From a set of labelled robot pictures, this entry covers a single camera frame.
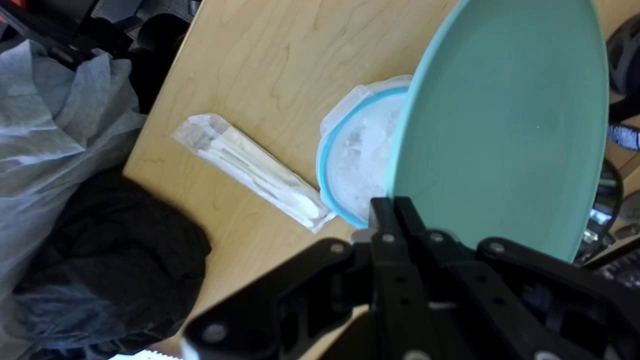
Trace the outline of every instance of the wooden table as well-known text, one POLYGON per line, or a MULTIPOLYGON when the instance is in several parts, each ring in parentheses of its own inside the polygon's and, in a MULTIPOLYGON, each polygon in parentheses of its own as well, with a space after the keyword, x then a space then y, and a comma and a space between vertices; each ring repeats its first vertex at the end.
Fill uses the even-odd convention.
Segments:
MULTIPOLYGON (((640 12, 636 0, 597 5, 606 32, 640 12)), ((311 234, 188 154, 173 132, 193 115, 218 112, 317 184, 322 117, 357 85, 411 74, 453 7, 455 0, 202 5, 125 171, 194 219, 215 244, 194 315, 322 236, 349 238, 351 229, 334 220, 311 234)), ((619 149, 608 157, 616 167, 633 161, 619 149)))

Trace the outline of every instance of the black cloth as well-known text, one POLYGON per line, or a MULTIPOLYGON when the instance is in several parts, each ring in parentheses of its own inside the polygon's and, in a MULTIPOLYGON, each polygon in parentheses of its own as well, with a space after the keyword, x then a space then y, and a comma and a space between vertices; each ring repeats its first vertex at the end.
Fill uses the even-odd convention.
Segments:
POLYGON ((119 174, 85 183, 15 290, 37 359, 132 354, 179 332, 209 238, 119 174))

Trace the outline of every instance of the screw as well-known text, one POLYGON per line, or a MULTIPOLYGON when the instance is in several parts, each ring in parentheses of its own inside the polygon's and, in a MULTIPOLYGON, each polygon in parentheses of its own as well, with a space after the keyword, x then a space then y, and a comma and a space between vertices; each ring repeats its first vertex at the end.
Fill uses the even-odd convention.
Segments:
POLYGON ((504 244, 500 244, 500 242, 492 242, 491 249, 492 249, 494 253, 504 253, 504 244))
POLYGON ((385 236, 383 236, 383 242, 388 242, 388 244, 390 244, 390 242, 396 242, 396 236, 394 236, 394 234, 385 234, 385 236))
POLYGON ((202 338, 206 341, 206 343, 211 343, 211 344, 217 344, 217 343, 222 343, 224 338, 227 338, 227 326, 224 324, 211 324, 206 330, 204 330, 204 335, 202 335, 202 338))
POLYGON ((561 357, 556 357, 554 353, 542 351, 535 354, 535 360, 561 360, 561 357))
POLYGON ((445 236, 441 232, 432 232, 430 236, 435 242, 445 242, 445 236))
POLYGON ((334 254, 342 254, 344 253, 344 244, 332 244, 331 249, 334 254))
POLYGON ((403 360, 432 360, 429 354, 424 354, 423 351, 411 351, 404 354, 403 360))

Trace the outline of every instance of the black bag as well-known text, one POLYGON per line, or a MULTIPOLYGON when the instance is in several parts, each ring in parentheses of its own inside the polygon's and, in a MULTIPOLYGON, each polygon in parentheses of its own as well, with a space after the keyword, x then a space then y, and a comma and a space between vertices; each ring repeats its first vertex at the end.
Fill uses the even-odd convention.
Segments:
POLYGON ((179 332, 211 244, 119 174, 85 183, 15 290, 37 359, 132 354, 179 332))

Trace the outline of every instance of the teal plate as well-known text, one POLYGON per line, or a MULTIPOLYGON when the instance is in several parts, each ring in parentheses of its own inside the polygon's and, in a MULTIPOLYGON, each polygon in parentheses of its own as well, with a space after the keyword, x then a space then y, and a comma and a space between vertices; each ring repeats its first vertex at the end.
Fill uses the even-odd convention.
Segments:
POLYGON ((388 191, 426 227, 578 253, 606 145, 606 51, 590 0, 467 0, 426 51, 388 191))

